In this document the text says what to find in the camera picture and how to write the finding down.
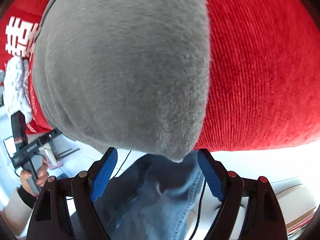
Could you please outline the person's left hand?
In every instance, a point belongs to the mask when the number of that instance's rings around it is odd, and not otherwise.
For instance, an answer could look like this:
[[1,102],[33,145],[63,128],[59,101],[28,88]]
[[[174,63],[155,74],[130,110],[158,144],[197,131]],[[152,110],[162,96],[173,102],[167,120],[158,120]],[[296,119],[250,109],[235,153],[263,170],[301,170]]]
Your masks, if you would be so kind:
[[37,197],[49,177],[48,164],[42,155],[35,155],[22,166],[21,185],[32,196]]

